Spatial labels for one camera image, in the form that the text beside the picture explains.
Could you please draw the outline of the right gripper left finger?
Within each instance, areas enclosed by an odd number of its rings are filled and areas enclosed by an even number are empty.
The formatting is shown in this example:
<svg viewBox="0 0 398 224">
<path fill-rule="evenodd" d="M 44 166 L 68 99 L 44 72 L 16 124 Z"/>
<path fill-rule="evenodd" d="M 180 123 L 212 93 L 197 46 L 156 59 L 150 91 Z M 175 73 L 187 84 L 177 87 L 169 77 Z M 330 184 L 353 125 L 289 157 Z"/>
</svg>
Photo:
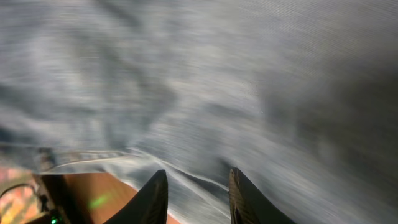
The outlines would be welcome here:
<svg viewBox="0 0 398 224">
<path fill-rule="evenodd" d="M 137 194 L 104 224 L 166 224 L 168 181 L 158 170 Z"/>
</svg>

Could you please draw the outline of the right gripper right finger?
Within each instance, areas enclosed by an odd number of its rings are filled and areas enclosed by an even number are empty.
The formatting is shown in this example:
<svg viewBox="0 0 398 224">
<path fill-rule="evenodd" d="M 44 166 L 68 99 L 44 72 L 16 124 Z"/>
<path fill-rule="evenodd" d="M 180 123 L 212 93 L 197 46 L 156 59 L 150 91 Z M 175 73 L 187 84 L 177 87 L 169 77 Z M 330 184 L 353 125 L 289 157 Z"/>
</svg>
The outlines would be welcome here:
<svg viewBox="0 0 398 224">
<path fill-rule="evenodd" d="M 232 224 L 295 224 L 237 167 L 230 170 L 228 194 Z"/>
</svg>

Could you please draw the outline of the light blue jeans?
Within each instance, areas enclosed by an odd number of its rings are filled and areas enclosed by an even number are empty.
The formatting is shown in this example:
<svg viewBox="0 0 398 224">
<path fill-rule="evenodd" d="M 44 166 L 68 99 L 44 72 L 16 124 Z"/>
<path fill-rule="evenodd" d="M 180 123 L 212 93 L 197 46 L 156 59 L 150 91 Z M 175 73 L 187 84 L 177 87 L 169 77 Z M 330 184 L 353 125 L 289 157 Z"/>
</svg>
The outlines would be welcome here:
<svg viewBox="0 0 398 224">
<path fill-rule="evenodd" d="M 298 223 L 397 222 L 397 2 L 1 2 L 1 161 L 159 169 L 229 223 L 239 168 Z"/>
</svg>

